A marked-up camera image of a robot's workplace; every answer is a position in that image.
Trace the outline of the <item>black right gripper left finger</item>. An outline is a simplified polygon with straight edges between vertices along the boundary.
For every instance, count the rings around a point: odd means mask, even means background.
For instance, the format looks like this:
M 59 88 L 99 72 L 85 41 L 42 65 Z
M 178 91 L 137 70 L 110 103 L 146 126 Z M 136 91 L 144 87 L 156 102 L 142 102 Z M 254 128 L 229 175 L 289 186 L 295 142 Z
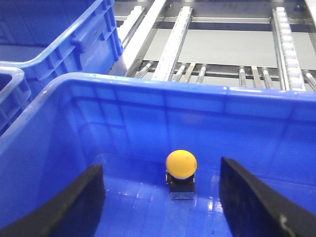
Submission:
M 106 192 L 101 164 L 89 166 L 70 185 L 23 218 L 4 227 L 2 237 L 93 237 Z

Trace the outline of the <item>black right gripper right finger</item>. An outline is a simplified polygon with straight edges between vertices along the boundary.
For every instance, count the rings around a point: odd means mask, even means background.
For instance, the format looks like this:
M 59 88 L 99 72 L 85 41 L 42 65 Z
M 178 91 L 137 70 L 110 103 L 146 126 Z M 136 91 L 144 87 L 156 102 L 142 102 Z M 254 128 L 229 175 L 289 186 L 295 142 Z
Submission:
M 314 237 L 316 216 L 222 157 L 219 196 L 235 237 Z

